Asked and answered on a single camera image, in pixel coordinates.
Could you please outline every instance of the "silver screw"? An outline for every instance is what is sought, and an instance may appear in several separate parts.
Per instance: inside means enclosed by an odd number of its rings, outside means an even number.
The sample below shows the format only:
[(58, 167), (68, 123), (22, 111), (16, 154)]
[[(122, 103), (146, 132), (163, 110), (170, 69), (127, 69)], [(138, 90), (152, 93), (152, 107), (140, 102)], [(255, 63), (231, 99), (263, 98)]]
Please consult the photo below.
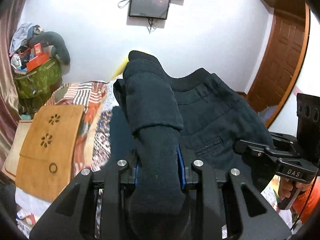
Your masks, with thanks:
[(81, 171), (81, 174), (84, 175), (84, 176), (87, 176), (88, 174), (90, 173), (90, 170), (85, 168)]
[(201, 167), (201, 166), (203, 165), (203, 161), (201, 161), (201, 160), (195, 160), (195, 161), (193, 162), (193, 164), (194, 164), (195, 166), (197, 166), (197, 167)]
[(126, 160), (119, 160), (119, 161), (117, 162), (117, 164), (118, 164), (118, 166), (123, 167), (123, 166), (126, 166), (126, 165), (127, 165), (127, 161), (126, 161)]
[(240, 174), (240, 171), (238, 169), (231, 169), (231, 174), (238, 176)]

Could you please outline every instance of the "triangular cutout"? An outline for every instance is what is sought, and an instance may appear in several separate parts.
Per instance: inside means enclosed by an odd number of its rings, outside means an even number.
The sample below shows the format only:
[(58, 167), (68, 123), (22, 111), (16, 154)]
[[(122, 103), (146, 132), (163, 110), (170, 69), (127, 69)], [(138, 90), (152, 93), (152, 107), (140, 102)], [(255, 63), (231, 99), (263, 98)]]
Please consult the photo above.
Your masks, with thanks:
[(242, 185), (241, 190), (250, 217), (256, 217), (267, 212), (266, 208), (260, 203), (260, 201), (246, 185)]
[(68, 195), (63, 198), (61, 203), (58, 205), (56, 212), (58, 214), (71, 217), (73, 212), (75, 211), (76, 200), (79, 194), (80, 184), (75, 184), (72, 190), (68, 193)]

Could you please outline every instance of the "person's arm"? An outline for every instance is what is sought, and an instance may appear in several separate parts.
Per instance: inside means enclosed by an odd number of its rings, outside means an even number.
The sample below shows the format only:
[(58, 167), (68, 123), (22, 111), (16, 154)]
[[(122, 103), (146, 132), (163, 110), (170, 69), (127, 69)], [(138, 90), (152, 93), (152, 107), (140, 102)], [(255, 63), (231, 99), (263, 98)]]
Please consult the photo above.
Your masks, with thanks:
[[(298, 214), (301, 213), (302, 208), (307, 201), (310, 190), (311, 190), (311, 187), (309, 187), (309, 189), (305, 191), (303, 194), (299, 195), (297, 199), (293, 202), (292, 207), (295, 209), (295, 211)], [(319, 179), (317, 179), (316, 184), (312, 190), (311, 196), (309, 198), (309, 201), (300, 217), (302, 223), (304, 223), (309, 218), (314, 208), (316, 207), (319, 199), (320, 199), (320, 181)]]

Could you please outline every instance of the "curtain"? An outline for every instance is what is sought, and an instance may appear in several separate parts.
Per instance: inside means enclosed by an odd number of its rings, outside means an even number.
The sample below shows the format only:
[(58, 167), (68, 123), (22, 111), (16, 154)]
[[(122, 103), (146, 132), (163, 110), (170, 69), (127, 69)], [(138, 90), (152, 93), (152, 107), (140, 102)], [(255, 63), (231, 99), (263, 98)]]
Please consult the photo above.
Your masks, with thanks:
[(18, 121), (18, 95), (13, 83), (9, 46), (26, 0), (3, 0), (6, 9), (0, 19), (0, 169), (7, 157)]

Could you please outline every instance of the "flower-shaped cutout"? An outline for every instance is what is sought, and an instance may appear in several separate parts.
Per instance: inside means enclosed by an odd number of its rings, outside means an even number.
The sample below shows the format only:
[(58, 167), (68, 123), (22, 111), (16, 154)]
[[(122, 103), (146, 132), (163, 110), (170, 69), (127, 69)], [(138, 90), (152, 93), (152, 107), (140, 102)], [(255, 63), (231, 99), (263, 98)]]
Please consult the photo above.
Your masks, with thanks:
[(58, 115), (58, 114), (52, 115), (50, 117), (48, 123), (51, 123), (53, 125), (54, 123), (58, 123), (59, 119), (60, 119), (60, 115)]
[(47, 146), (52, 143), (51, 139), (52, 139), (52, 135), (47, 133), (45, 136), (41, 138), (42, 142), (40, 145), (43, 146), (44, 148), (47, 148)]

